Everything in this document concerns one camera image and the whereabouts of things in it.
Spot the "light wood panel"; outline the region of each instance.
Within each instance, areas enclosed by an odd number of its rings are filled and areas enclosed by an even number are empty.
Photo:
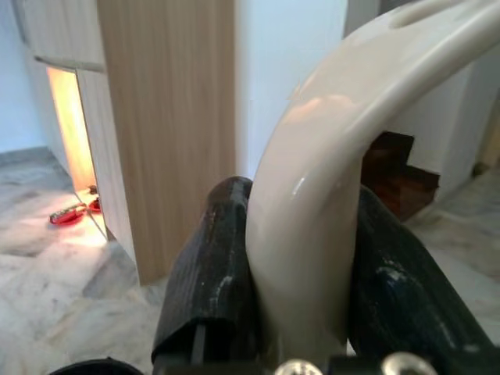
[[[108,80],[103,73],[85,70],[77,76],[105,223],[135,260]]]
[[[84,190],[95,184],[95,175],[77,75],[50,67],[47,74],[73,187],[75,191]]]
[[[65,2],[66,0],[24,2],[28,40],[35,55],[73,59]]]
[[[95,0],[25,0],[20,9],[36,56],[73,68],[104,65]]]
[[[34,61],[31,51],[27,48],[25,48],[24,52],[47,146],[61,166],[70,174],[70,166],[64,150],[63,138],[59,130],[59,122],[55,114],[54,102],[52,101],[52,93],[46,70],[47,66]]]
[[[166,275],[234,173],[234,0],[98,0],[137,270]]]
[[[79,63],[104,65],[101,30],[95,0],[65,1],[73,59]]]

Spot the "screw head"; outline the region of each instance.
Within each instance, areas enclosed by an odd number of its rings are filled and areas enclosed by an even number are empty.
[[[274,375],[323,375],[323,373],[310,362],[291,359],[279,366]]]
[[[436,370],[418,355],[398,352],[388,355],[382,362],[384,375],[401,375],[413,373],[415,375],[438,375]]]

